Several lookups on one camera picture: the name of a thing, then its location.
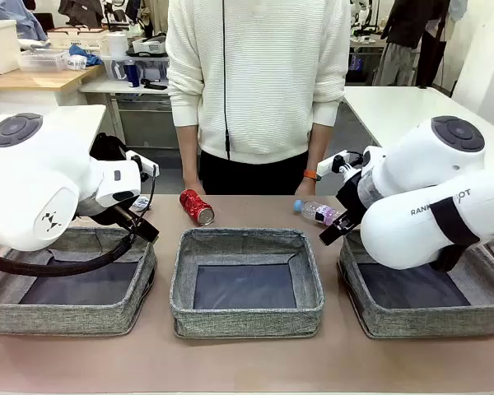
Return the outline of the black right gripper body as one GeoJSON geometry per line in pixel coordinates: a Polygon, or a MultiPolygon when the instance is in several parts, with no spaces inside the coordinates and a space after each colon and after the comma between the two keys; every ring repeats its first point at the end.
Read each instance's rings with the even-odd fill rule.
{"type": "Polygon", "coordinates": [[[337,200],[340,201],[351,218],[362,218],[365,214],[365,206],[361,202],[357,191],[360,181],[360,170],[353,175],[346,174],[343,185],[336,195],[337,200]]]}

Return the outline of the person's left hand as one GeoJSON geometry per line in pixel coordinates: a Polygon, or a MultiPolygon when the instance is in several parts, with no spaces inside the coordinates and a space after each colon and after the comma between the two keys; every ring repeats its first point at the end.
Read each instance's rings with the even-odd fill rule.
{"type": "Polygon", "coordinates": [[[316,195],[316,182],[313,179],[304,178],[299,184],[295,195],[297,197],[308,197],[316,195]]]}

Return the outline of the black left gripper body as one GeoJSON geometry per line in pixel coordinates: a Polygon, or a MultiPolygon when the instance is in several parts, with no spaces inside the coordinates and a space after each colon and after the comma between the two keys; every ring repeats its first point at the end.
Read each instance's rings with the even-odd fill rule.
{"type": "Polygon", "coordinates": [[[111,225],[118,225],[125,230],[134,230],[137,227],[138,216],[129,208],[115,205],[106,210],[106,215],[111,225]]]}

